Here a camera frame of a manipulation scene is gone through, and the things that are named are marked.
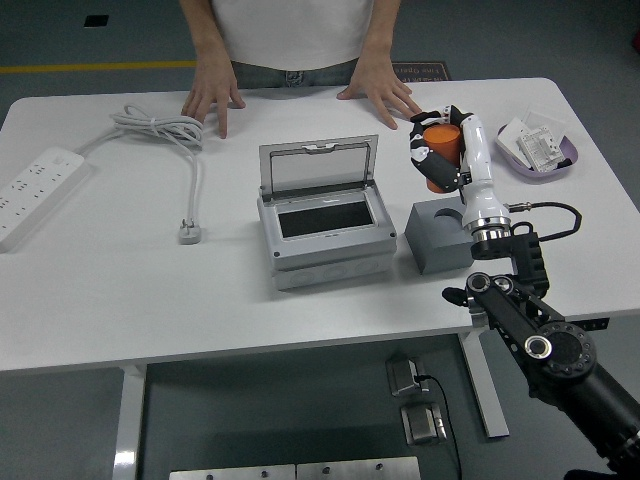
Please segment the person's right hand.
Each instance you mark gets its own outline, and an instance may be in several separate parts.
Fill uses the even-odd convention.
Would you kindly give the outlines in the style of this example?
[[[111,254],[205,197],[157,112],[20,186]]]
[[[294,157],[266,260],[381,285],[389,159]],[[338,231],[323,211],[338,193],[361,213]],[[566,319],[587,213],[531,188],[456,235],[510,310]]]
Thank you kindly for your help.
[[[229,109],[244,109],[246,103],[225,51],[197,55],[194,79],[181,114],[203,123],[212,106],[215,106],[219,137],[226,139]]]

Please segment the person's left hand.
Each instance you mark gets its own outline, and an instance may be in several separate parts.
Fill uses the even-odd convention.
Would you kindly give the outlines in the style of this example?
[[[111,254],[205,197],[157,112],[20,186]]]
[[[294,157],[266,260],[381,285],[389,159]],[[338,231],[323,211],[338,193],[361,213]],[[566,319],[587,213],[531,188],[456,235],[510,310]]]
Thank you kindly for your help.
[[[337,94],[346,101],[365,97],[373,106],[381,122],[391,130],[398,128],[391,111],[405,119],[421,112],[411,98],[412,90],[395,74],[390,53],[385,50],[364,48],[357,60],[348,86]]]

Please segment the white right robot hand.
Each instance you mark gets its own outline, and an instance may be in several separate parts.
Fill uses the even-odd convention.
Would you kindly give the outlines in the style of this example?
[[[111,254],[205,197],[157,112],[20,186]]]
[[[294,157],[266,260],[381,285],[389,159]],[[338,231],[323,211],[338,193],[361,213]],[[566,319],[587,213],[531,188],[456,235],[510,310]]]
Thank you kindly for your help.
[[[460,192],[465,206],[461,221],[463,229],[476,241],[508,237],[510,214],[494,192],[489,144],[479,117],[448,105],[419,113],[411,118],[411,122],[411,162],[444,192]],[[436,125],[454,125],[461,130],[462,157],[458,167],[427,145],[424,133]]]

